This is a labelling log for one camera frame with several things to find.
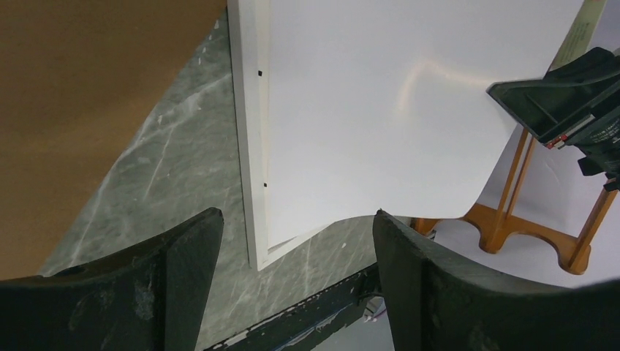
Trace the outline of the brown backing board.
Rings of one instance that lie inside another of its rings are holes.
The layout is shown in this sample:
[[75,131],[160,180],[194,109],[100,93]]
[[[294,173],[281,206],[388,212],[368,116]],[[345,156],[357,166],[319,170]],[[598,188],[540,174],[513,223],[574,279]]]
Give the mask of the brown backing board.
[[34,275],[225,1],[1,3],[1,277]]

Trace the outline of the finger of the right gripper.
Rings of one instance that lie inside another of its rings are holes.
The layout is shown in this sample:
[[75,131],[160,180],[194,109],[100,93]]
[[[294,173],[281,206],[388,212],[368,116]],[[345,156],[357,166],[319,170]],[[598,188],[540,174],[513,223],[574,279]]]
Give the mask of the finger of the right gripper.
[[619,147],[619,56],[595,47],[534,80],[498,82],[488,95],[540,143]]

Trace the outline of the white picture frame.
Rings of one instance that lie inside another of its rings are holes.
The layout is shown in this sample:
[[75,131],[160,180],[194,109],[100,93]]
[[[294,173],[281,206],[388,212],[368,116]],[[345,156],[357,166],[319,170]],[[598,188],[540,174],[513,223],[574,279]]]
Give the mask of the white picture frame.
[[294,1],[229,1],[232,78],[249,263],[256,271],[273,264],[341,218],[338,200],[319,191],[302,209],[309,211],[301,229],[286,241],[270,243],[268,187],[269,74],[271,18],[289,12]]

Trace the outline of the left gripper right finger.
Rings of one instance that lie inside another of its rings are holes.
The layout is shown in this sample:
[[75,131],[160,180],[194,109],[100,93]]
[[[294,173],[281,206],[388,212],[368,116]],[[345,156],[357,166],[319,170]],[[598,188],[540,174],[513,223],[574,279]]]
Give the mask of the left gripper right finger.
[[619,282],[558,287],[476,263],[385,211],[374,249],[396,350],[617,350]]

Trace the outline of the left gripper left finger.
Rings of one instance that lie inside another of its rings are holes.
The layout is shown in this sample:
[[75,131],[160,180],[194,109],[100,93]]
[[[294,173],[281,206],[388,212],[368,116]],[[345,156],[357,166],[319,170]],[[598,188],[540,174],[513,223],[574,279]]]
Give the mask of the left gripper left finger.
[[224,229],[209,208],[52,276],[1,283],[3,350],[193,350]]

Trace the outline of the red and white photo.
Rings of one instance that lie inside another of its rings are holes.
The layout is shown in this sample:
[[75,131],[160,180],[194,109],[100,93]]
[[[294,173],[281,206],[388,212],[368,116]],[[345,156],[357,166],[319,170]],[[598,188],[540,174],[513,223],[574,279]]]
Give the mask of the red and white photo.
[[515,129],[488,95],[540,78],[580,1],[273,1],[268,235],[383,209],[452,219]]

